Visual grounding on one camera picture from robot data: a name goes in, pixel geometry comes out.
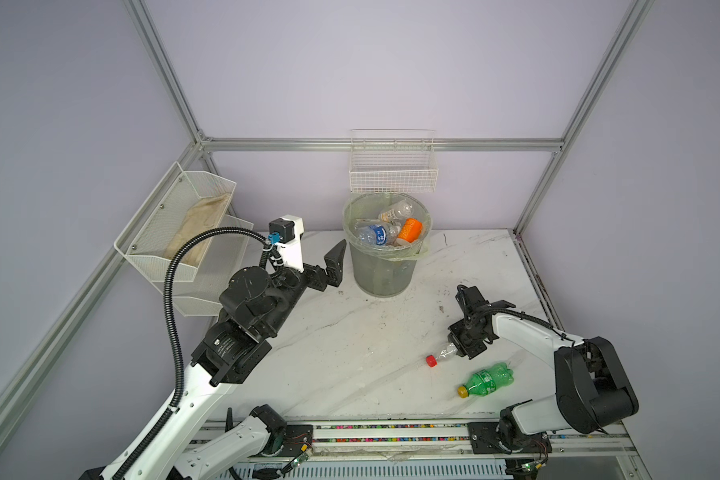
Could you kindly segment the green soda bottle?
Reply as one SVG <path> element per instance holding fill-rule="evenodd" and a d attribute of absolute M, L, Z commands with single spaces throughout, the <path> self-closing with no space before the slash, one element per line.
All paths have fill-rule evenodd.
<path fill-rule="evenodd" d="M 504 362 L 482 369 L 457 388 L 460 398 L 488 396 L 514 382 L 513 370 Z"/>

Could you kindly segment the blue label front bottle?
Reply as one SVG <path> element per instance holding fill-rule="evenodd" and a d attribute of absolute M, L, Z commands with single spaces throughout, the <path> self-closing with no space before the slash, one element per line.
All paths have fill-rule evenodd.
<path fill-rule="evenodd" d="M 391 245 L 398 237 L 402 226 L 396 223 L 384 222 L 361 222 L 355 229 L 356 237 L 369 245 L 385 246 Z"/>

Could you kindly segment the orange label bottle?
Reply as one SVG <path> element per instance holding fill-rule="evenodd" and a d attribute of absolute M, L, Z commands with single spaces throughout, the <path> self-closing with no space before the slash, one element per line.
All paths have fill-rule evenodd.
<path fill-rule="evenodd" d="M 423 231 L 423 224 L 415 219 L 408 218 L 396 238 L 398 244 L 411 244 L 415 242 Z"/>

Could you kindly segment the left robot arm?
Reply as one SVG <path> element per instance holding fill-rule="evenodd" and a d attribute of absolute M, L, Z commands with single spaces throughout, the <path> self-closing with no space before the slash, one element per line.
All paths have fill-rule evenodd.
<path fill-rule="evenodd" d="M 222 400 L 241 386 L 271 351 L 277 336 L 307 289 L 323 291 L 343 280 L 346 241 L 325 257 L 326 265 L 282 267 L 269 273 L 246 267 L 222 293 L 219 322 L 191 355 L 174 392 L 125 449 L 103 467 L 86 470 L 84 479 L 213 479 L 259 454 L 279 452 L 287 422 L 267 404 L 254 407 L 242 421 L 227 417 L 227 431 L 199 447 L 191 441 Z"/>

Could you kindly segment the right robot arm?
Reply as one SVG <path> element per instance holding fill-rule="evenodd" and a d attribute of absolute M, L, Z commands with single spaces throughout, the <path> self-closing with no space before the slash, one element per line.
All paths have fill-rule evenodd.
<path fill-rule="evenodd" d="M 463 318 L 448 327 L 448 342 L 458 356 L 473 360 L 494 341 L 506 340 L 554 373 L 553 394 L 501 410 L 491 446 L 520 452 L 542 434 L 602 431 L 639 411 L 637 395 L 607 339 L 565 333 L 510 302 L 486 300 L 475 286 L 459 285 L 455 299 Z"/>

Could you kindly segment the yellow cap clear bottle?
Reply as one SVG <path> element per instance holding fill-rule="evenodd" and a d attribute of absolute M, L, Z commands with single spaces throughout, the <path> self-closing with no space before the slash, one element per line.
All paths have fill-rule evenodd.
<path fill-rule="evenodd" d="M 414 206 L 408 200 L 398 201 L 382 210 L 378 219 L 387 223 L 404 223 L 414 213 Z"/>

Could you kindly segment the red cap crushed bottle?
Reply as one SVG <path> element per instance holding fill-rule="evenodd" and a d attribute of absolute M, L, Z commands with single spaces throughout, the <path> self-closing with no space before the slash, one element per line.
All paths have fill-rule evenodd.
<path fill-rule="evenodd" d="M 426 364 L 430 368 L 436 367 L 439 363 L 444 362 L 459 354 L 459 348 L 453 344 L 448 343 L 439 352 L 430 354 L 425 358 Z"/>

